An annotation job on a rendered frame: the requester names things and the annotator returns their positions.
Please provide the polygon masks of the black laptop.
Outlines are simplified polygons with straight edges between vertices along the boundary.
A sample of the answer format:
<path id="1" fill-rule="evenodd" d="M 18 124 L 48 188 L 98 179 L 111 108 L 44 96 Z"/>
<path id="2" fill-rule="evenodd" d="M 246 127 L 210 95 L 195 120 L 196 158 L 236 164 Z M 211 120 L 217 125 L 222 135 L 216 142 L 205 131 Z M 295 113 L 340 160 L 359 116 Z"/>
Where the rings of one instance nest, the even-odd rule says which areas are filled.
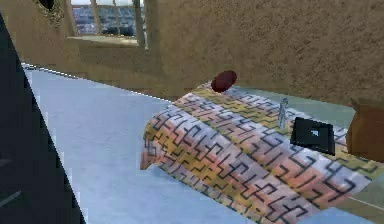
<path id="1" fill-rule="evenodd" d="M 290 143 L 328 155 L 335 155 L 333 126 L 328 123 L 296 117 Z"/>

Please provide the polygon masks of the dark red ball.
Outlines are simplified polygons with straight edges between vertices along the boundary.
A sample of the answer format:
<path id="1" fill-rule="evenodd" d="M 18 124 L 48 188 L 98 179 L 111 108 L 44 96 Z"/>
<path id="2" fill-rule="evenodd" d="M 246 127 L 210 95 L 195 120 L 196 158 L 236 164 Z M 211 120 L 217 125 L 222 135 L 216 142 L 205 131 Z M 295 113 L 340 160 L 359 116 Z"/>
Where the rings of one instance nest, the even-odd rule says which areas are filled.
<path id="1" fill-rule="evenodd" d="M 232 70 L 219 73 L 211 82 L 211 88 L 218 93 L 230 89 L 237 80 L 237 74 Z"/>

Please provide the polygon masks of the bed with patterned blanket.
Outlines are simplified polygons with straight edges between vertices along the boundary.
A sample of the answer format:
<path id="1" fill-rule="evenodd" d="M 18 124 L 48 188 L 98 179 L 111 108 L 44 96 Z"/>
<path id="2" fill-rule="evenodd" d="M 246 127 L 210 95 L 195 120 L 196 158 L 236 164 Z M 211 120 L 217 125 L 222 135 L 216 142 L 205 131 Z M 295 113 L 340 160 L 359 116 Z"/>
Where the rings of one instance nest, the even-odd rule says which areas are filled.
<path id="1" fill-rule="evenodd" d="M 333 155 L 291 144 L 301 114 L 289 108 L 281 124 L 279 109 L 200 85 L 146 124 L 140 167 L 156 165 L 256 224 L 299 224 L 384 176 L 384 164 L 348 153 L 343 128 L 332 130 Z"/>

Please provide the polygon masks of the clear glass bottle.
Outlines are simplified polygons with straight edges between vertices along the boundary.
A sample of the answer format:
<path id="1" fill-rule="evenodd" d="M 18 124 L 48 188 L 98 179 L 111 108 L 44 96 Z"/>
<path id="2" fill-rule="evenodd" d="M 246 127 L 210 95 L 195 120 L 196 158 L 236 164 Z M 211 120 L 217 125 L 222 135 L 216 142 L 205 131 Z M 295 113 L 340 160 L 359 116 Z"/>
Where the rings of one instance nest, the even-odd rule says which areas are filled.
<path id="1" fill-rule="evenodd" d="M 288 99 L 283 98 L 280 102 L 279 106 L 279 114 L 278 114 L 278 125 L 280 129 L 284 129 L 286 126 L 286 110 L 288 108 Z"/>

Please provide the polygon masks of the dark grey cabinet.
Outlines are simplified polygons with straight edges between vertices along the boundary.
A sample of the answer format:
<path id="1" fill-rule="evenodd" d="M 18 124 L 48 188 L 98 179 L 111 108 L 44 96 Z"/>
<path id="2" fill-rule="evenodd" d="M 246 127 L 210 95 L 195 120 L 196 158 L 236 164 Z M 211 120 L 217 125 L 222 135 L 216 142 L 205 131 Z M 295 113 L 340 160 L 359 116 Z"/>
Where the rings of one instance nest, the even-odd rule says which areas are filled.
<path id="1" fill-rule="evenodd" d="M 1 14 L 0 224 L 86 224 Z"/>

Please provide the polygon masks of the window with tan frame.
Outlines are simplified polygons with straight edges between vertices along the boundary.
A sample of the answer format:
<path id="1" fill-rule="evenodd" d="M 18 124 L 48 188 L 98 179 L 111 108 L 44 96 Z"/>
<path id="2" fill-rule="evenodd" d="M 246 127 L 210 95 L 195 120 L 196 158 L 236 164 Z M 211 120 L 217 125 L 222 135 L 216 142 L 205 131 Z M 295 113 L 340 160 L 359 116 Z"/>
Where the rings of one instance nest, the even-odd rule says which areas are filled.
<path id="1" fill-rule="evenodd" d="M 148 48 L 145 0 L 68 0 L 72 39 Z"/>

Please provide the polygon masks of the round framed wall mirror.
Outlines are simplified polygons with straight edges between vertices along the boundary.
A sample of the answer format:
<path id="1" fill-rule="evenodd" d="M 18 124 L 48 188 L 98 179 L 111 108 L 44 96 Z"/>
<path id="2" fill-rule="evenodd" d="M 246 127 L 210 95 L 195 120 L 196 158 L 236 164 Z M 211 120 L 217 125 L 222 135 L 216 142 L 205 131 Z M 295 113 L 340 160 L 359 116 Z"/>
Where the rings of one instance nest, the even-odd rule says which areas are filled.
<path id="1" fill-rule="evenodd" d="M 53 27 L 58 27 L 64 17 L 60 0 L 32 0 Z"/>

